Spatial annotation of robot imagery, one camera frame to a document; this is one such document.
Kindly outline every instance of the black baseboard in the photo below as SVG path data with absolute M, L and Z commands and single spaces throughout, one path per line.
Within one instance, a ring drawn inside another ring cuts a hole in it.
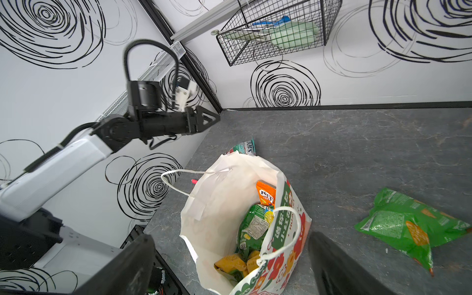
M 276 107 L 276 108 L 229 108 L 223 110 L 381 110 L 381 109 L 442 109 L 472 108 L 472 101 L 441 101 L 441 102 L 410 102 L 410 103 L 379 103 L 349 104 L 310 107 Z

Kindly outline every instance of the bag handle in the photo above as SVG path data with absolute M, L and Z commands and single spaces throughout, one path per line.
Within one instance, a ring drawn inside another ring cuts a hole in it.
M 258 265 L 263 260 L 271 260 L 271 259 L 276 258 L 282 252 L 284 252 L 287 248 L 292 247 L 297 242 L 298 237 L 300 235 L 300 232 L 302 231 L 302 220 L 300 218 L 300 215 L 298 215 L 298 212 L 295 209 L 293 209 L 292 207 L 289 207 L 289 206 L 281 206 L 281 207 L 275 208 L 273 212 L 275 213 L 277 211 L 290 211 L 295 215 L 295 220 L 296 220 L 296 224 L 297 224 L 297 228 L 296 228 L 296 232 L 295 232 L 295 238 L 287 246 L 283 246 L 282 248 L 278 249 L 275 252 L 268 253 L 268 254 L 262 254 L 261 257 L 257 260 Z
M 186 192 L 183 192 L 183 191 L 179 190 L 178 188 L 174 187 L 173 185 L 171 185 L 169 183 L 169 181 L 167 181 L 167 179 L 164 178 L 164 175 L 167 175 L 167 174 L 170 174 L 170 173 L 176 173 L 176 172 L 188 172 L 188 173 L 196 173 L 196 174 L 213 174 L 213 173 L 217 173 L 219 171 L 206 172 L 206 171 L 193 171 L 193 170 L 187 170 L 187 169 L 175 169 L 175 170 L 171 170 L 171 171 L 166 171 L 166 172 L 164 172 L 160 175 L 160 178 L 162 179 L 162 181 L 165 184 L 167 184 L 171 189 L 173 189 L 175 191 L 178 191 L 179 193 L 184 194 L 186 196 L 190 196 L 190 194 L 187 194 Z
M 167 184 L 173 190 L 176 190 L 179 193 L 184 194 L 186 196 L 190 196 L 190 194 L 187 194 L 186 192 L 183 192 L 183 191 L 179 190 L 178 188 L 174 187 L 173 185 L 171 185 L 169 183 L 169 181 L 167 181 L 167 179 L 164 178 L 164 176 L 167 175 L 167 174 L 176 173 L 176 172 L 188 172 L 188 173 L 196 173 L 196 174 L 213 174 L 213 173 L 218 173 L 218 172 L 223 172 L 223 171 L 225 171 L 225 170 L 206 172 L 206 171 L 193 171 L 193 170 L 187 170 L 187 169 L 176 169 L 176 170 L 171 170 L 171 171 L 167 171 L 167 172 L 162 173 L 160 175 L 160 178 L 162 179 L 162 181 L 165 184 Z M 271 260 L 271 259 L 279 256 L 287 248 L 292 247 L 297 242 L 298 237 L 300 235 L 300 232 L 302 231 L 302 220 L 300 219 L 300 216 L 298 215 L 298 212 L 295 209 L 293 209 L 292 207 L 289 207 L 289 206 L 281 206 L 281 207 L 275 208 L 273 212 L 275 213 L 277 211 L 290 211 L 295 215 L 295 220 L 296 220 L 296 224 L 297 224 L 297 229 L 295 231 L 295 237 L 296 238 L 294 238 L 287 246 L 283 246 L 282 248 L 278 249 L 275 252 L 261 255 L 260 258 L 257 260 L 258 264 L 262 260 Z

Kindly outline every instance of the nutrition label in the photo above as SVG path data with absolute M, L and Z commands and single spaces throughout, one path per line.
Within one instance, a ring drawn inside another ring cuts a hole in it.
M 405 216 L 401 213 L 378 211 L 370 230 L 383 236 L 401 238 Z
M 268 228 L 269 223 L 267 221 L 258 216 L 254 216 L 249 226 L 242 230 L 242 232 L 248 233 L 250 236 L 257 240 L 265 233 Z

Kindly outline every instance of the paper shopping bag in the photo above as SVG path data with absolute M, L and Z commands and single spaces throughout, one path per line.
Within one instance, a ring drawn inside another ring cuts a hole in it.
M 204 175 L 192 192 L 182 192 L 188 199 L 180 214 L 180 236 L 202 287 L 221 295 L 281 294 L 312 222 L 283 172 L 261 157 L 234 152 L 221 155 L 200 173 Z M 234 286 L 213 264 L 235 252 L 239 225 L 249 208 L 259 203 L 258 180 L 276 186 L 274 221 L 262 243 L 259 267 Z

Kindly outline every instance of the green chip bag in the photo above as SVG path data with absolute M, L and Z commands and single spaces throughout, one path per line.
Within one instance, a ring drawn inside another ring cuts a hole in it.
M 244 261 L 247 261 L 249 253 L 260 251 L 262 242 L 269 229 L 269 225 L 274 220 L 274 208 L 261 204 L 253 205 L 244 217 L 238 231 L 238 247 L 243 255 Z
M 369 216 L 354 228 L 412 257 L 431 275 L 431 247 L 472 231 L 470 224 L 389 188 L 377 194 Z

